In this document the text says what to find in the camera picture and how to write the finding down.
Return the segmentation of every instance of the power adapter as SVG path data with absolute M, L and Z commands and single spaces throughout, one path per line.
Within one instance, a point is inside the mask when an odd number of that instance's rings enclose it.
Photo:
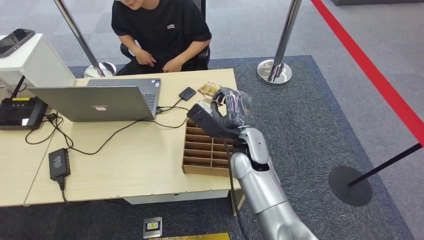
M 65 190 L 65 177 L 71 174 L 69 166 L 68 151 L 65 148 L 50 152 L 48 154 L 48 166 L 50 168 L 50 179 L 57 181 L 60 190 Z

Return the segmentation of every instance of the black t-shirt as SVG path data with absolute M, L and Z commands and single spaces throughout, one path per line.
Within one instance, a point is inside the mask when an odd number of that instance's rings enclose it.
M 212 38 L 205 18 L 192 0 L 160 0 L 153 10 L 132 10 L 114 1 L 112 28 L 118 36 L 132 36 L 157 61 L 169 61 L 193 41 Z

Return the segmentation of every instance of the wooden compartment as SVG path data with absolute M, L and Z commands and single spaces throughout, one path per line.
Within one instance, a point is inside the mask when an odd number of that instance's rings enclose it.
M 225 139 L 230 154 L 233 140 Z M 209 137 L 193 121 L 188 120 L 185 128 L 185 143 L 182 171 L 186 174 L 228 177 L 228 156 L 224 141 Z

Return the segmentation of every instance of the wooden desk surface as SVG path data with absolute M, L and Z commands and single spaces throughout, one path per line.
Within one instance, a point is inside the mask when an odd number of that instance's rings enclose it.
M 39 142 L 53 131 L 43 123 L 28 141 Z M 39 145 L 25 143 L 30 130 L 0 130 L 0 206 L 21 206 L 25 203 L 51 138 Z
M 186 87 L 197 90 L 208 81 L 236 88 L 232 69 L 115 78 L 160 78 L 160 106 L 172 106 L 179 99 L 178 94 Z M 75 85 L 85 86 L 87 82 L 88 79 L 78 79 Z M 196 94 L 188 102 L 182 101 L 179 106 L 191 108 L 201 99 L 203 96 Z M 182 109 L 173 109 L 158 114 L 156 121 L 178 126 L 186 114 Z M 66 120 L 61 129 L 72 138 L 75 148 L 92 153 L 116 130 L 129 123 Z M 83 201 L 230 189 L 227 177 L 183 173 L 184 137 L 185 127 L 171 129 L 151 122 L 138 122 L 115 135 L 96 155 L 83 155 L 71 150 L 71 175 L 66 178 L 66 198 L 69 201 Z M 55 134 L 47 153 L 65 147 L 63 136 Z M 50 180 L 47 156 L 26 199 L 27 205 L 63 201 L 58 184 Z M 234 184 L 234 187 L 240 188 L 237 181 Z

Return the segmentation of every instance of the chair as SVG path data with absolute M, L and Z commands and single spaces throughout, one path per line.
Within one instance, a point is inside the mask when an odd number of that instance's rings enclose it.
M 200 9 L 201 14 L 203 15 L 204 19 L 206 20 L 206 0 L 193 0 L 193 2 L 197 5 L 197 7 Z M 127 46 L 124 44 L 120 44 L 120 51 L 122 54 L 124 54 L 127 58 L 133 59 L 134 56 L 130 53 L 130 50 Z M 199 54 L 194 56 L 192 59 L 194 59 L 195 66 L 194 69 L 196 70 L 208 70 L 208 64 L 209 60 L 211 58 L 211 49 L 209 46 L 205 47 Z

